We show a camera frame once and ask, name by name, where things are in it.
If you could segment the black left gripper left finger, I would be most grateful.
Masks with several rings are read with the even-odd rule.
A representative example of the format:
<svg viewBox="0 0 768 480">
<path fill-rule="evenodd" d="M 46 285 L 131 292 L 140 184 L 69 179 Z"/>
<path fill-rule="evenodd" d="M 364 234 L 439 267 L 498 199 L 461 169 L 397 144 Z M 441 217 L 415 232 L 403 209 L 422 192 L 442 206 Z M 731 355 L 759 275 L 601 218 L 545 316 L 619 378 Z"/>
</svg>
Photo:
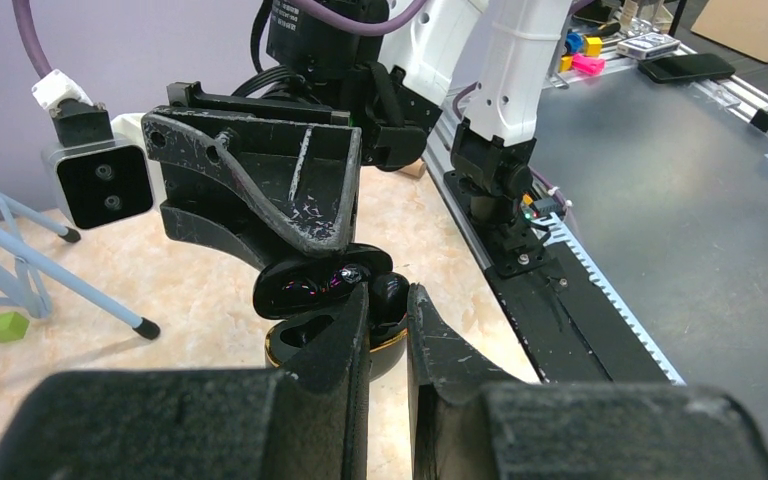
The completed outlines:
<svg viewBox="0 0 768 480">
<path fill-rule="evenodd" d="M 363 479 L 369 294 L 278 368 L 75 370 L 23 401 L 0 479 Z"/>
</svg>

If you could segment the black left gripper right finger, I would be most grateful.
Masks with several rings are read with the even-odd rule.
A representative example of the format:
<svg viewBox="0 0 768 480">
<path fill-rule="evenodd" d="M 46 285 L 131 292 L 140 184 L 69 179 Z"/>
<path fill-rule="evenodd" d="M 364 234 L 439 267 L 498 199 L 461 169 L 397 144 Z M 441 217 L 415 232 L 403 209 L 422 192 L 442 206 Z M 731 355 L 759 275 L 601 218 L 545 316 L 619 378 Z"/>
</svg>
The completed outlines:
<svg viewBox="0 0 768 480">
<path fill-rule="evenodd" d="M 660 383 L 529 384 L 407 297 L 416 479 L 768 479 L 768 447 L 726 393 Z"/>
</svg>

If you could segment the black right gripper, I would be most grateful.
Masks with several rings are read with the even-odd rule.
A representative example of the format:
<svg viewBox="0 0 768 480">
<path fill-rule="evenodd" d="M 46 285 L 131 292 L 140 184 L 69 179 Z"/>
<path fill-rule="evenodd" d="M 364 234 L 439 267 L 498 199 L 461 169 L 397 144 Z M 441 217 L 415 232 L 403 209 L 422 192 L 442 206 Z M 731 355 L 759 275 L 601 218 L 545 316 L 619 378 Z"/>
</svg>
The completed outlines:
<svg viewBox="0 0 768 480">
<path fill-rule="evenodd" d="M 142 118 L 161 166 L 170 240 L 233 256 L 258 271 L 298 252 L 343 252 L 355 231 L 361 132 L 321 105 L 168 86 Z"/>
</svg>

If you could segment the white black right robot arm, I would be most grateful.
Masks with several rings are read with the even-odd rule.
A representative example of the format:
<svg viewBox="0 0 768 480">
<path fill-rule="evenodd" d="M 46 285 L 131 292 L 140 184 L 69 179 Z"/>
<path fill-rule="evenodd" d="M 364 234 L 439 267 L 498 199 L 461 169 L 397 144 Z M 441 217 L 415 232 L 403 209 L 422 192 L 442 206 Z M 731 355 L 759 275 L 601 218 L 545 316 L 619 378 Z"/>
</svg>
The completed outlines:
<svg viewBox="0 0 768 480">
<path fill-rule="evenodd" d="M 229 95 L 173 83 L 145 114 L 166 235 L 264 268 L 351 254 L 359 174 L 424 152 L 484 1 L 265 1 L 250 52 L 276 61 Z M 544 80 L 568 1 L 505 1 L 450 150 L 477 245 L 502 276 L 550 260 L 523 213 Z"/>
</svg>

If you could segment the tan block near base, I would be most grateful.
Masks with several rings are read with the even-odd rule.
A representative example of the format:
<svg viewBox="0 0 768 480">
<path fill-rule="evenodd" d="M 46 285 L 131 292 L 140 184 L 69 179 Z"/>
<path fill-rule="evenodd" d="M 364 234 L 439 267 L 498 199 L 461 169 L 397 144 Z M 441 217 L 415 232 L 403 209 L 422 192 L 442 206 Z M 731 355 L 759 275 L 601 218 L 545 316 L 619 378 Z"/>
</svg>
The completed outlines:
<svg viewBox="0 0 768 480">
<path fill-rule="evenodd" d="M 421 179 L 427 171 L 427 166 L 422 159 L 418 159 L 413 163 L 401 168 L 398 172 L 402 175 L 410 177 L 412 179 Z"/>
</svg>

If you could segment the lime green cube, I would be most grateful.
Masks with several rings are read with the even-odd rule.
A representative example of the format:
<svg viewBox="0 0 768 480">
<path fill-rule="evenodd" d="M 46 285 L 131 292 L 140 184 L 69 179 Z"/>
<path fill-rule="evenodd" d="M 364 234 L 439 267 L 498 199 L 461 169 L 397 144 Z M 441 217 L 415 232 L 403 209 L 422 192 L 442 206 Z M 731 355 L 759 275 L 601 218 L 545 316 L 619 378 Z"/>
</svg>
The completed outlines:
<svg viewBox="0 0 768 480">
<path fill-rule="evenodd" d="M 10 343 L 25 338 L 30 321 L 19 312 L 0 313 L 0 343 Z"/>
</svg>

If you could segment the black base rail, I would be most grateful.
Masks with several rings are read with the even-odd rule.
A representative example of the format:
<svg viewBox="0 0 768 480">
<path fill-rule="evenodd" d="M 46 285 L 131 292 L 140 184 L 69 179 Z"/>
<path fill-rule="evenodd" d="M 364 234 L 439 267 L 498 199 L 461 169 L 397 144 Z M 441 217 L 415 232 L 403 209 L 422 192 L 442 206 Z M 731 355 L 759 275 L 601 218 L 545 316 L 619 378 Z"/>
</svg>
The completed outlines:
<svg viewBox="0 0 768 480">
<path fill-rule="evenodd" d="M 535 221 L 538 249 L 504 256 L 467 216 L 469 199 L 449 161 L 457 119 L 434 127 L 424 158 L 432 179 L 515 337 L 543 382 L 684 379 L 556 214 Z"/>
</svg>

